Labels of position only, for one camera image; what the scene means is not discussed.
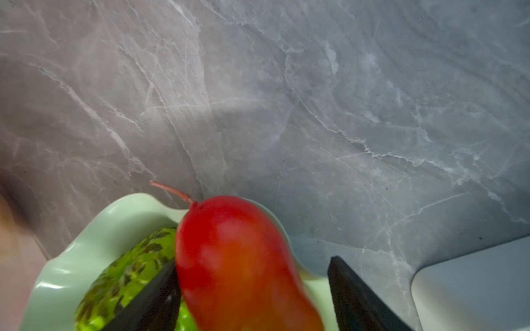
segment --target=marble countertop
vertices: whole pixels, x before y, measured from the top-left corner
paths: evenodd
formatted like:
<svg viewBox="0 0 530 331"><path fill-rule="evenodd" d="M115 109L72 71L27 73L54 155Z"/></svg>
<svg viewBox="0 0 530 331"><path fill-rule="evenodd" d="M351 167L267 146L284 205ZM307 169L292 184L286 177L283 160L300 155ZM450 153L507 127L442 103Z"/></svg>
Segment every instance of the marble countertop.
<svg viewBox="0 0 530 331"><path fill-rule="evenodd" d="M263 203L421 326L420 268L530 234L530 3L0 2L0 168L48 257L157 179Z"/></svg>

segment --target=bowl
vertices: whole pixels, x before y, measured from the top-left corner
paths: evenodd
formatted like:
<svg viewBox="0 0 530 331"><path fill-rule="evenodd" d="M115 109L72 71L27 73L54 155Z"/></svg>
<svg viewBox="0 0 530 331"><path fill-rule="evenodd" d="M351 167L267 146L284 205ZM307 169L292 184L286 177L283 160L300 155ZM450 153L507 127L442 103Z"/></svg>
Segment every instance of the bowl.
<svg viewBox="0 0 530 331"><path fill-rule="evenodd" d="M313 275L296 258L280 221L258 206L280 230L326 331L338 331L328 279ZM176 226L188 212L172 209L153 196L134 193L103 209L59 256L42 269L20 331L74 331L74 313L85 292L110 263L150 233Z"/></svg>

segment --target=green bumpy fruit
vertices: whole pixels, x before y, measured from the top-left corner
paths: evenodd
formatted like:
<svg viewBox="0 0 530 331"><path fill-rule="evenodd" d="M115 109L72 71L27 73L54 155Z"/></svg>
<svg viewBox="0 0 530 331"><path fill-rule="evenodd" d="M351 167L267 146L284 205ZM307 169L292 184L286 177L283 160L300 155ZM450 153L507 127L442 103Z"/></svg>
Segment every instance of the green bumpy fruit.
<svg viewBox="0 0 530 331"><path fill-rule="evenodd" d="M175 257L175 228L163 228L112 262L92 283L75 312L77 331L99 331ZM176 331L197 331L184 301Z"/></svg>

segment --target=brown stem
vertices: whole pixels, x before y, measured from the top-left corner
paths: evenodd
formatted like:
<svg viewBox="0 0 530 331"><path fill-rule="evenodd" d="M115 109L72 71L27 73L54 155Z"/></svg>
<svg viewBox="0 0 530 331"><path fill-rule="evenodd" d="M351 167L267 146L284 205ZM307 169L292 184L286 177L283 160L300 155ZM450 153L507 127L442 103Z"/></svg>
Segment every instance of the brown stem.
<svg viewBox="0 0 530 331"><path fill-rule="evenodd" d="M161 182L157 182L157 181L151 181L150 184L152 186L154 186L154 187L159 187L162 190L166 190L166 191L171 192L171 193L173 193L175 195L178 195L179 198L181 198L183 201L185 201L185 202L187 202L189 204L192 204L192 203L195 202L192 198L190 198L189 195L187 195L186 193L181 192L181 191L179 191L177 189L174 189L171 186L167 186L166 184L162 184Z"/></svg>

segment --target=red mango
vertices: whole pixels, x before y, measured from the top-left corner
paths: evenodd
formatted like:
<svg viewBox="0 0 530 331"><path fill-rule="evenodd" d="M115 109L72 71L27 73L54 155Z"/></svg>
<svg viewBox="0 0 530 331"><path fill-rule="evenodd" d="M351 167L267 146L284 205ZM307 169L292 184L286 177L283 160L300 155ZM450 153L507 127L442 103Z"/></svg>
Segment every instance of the red mango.
<svg viewBox="0 0 530 331"><path fill-rule="evenodd" d="M220 195L190 202L176 232L180 287L201 331L324 330L289 247L265 213Z"/></svg>

